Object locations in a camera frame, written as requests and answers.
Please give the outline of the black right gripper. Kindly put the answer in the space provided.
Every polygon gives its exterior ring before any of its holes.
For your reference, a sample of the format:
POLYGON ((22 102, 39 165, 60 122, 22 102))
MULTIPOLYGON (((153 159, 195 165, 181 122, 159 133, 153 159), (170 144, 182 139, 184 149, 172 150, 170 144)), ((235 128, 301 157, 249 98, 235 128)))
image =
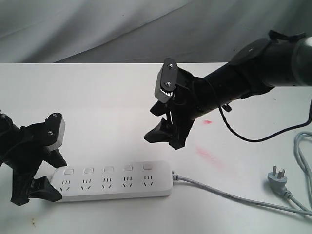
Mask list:
POLYGON ((199 91, 195 90, 195 85, 203 80, 204 77, 194 76, 192 73, 178 68, 172 97, 167 103, 157 101, 150 109, 153 115, 157 117, 166 115, 166 118, 162 118, 160 123, 144 136, 147 142, 167 142, 174 149, 185 146, 195 121, 192 112, 203 113, 200 108, 199 91))

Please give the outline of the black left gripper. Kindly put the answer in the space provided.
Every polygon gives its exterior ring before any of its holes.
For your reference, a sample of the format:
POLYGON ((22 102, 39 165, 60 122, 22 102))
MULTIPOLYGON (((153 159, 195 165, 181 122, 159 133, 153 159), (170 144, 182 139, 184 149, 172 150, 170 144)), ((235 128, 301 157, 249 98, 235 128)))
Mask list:
POLYGON ((11 202, 24 205, 30 198, 47 201, 59 201, 61 193, 56 190, 47 176, 35 179, 43 161, 54 168, 67 166, 59 149, 47 152, 38 140, 43 129, 43 123, 31 124, 19 129, 19 137, 6 150, 6 165, 13 170, 11 202))

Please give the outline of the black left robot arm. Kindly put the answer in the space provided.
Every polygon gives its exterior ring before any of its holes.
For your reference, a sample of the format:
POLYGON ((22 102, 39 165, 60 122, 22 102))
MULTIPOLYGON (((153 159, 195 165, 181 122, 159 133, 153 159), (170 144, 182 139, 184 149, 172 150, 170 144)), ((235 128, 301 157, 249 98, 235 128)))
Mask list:
POLYGON ((12 203, 21 206, 30 198, 61 200, 61 193, 46 176, 37 179, 34 176, 44 161, 54 168, 67 165, 59 152, 64 132, 61 113, 52 113, 44 122, 21 127, 8 115, 0 115, 0 163, 12 169, 12 203))

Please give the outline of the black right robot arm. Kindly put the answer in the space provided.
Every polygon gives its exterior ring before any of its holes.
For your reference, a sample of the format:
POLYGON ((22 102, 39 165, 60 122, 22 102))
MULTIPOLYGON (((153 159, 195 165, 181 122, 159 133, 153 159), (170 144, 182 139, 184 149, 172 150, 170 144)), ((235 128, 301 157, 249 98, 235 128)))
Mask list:
POLYGON ((228 63, 200 78, 166 58, 157 75, 151 113, 160 123, 145 135, 149 143, 185 146, 194 121, 218 109, 231 111, 237 99, 263 95, 275 87, 312 84, 312 39, 305 33, 286 36, 271 30, 241 49, 228 63))

